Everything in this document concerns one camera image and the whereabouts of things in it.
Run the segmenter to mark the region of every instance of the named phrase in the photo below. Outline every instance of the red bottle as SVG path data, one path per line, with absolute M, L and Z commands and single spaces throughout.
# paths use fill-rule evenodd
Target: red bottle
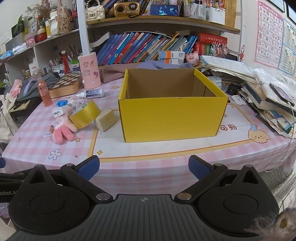
M 45 107 L 50 106 L 52 104 L 52 99 L 50 97 L 46 82 L 42 79 L 42 77 L 40 77 L 39 79 L 37 79 L 37 83 L 38 83 L 38 85 L 37 85 L 38 90 L 39 90 L 39 93 L 42 98 L 44 106 Z

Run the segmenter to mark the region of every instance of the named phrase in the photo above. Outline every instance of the pink plush toy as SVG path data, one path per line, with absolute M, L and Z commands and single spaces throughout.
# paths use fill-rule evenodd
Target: pink plush toy
M 185 59 L 188 63 L 191 63 L 193 66 L 197 66 L 198 61 L 200 60 L 197 51 L 194 51 L 191 54 L 185 54 Z
M 52 139 L 55 144 L 63 143 L 63 136 L 67 138 L 68 141 L 74 141 L 75 136 L 73 133 L 77 132 L 77 127 L 69 119 L 69 116 L 73 113 L 73 107 L 68 104 L 63 108 L 65 113 L 56 118 L 54 126 L 50 127 L 50 132 L 52 133 Z

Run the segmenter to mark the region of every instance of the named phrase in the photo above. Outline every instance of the pink fuzzy glove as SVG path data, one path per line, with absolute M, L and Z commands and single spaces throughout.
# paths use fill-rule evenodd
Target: pink fuzzy glove
M 9 93 L 13 98 L 15 98 L 20 94 L 21 89 L 22 89 L 22 80 L 16 79 Z
M 72 105 L 67 105 L 67 109 L 64 109 L 65 113 L 56 118 L 54 126 L 50 127 L 50 132 L 52 133 L 52 139 L 55 144 L 63 143 L 63 136 L 67 138 L 68 141 L 74 141 L 74 134 L 77 132 L 77 127 L 69 119 L 69 116 L 73 113 Z

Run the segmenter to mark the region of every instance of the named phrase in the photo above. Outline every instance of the pink box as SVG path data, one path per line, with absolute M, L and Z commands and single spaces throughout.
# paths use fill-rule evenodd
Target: pink box
M 37 31 L 34 31 L 32 33 L 29 33 L 25 36 L 26 46 L 27 48 L 38 43 L 37 40 Z

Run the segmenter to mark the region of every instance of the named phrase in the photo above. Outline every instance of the tape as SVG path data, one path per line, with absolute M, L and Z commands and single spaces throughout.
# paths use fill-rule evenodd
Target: tape
M 69 119 L 78 128 L 84 128 L 93 122 L 101 113 L 96 103 L 93 100 L 85 101 L 80 105 Z

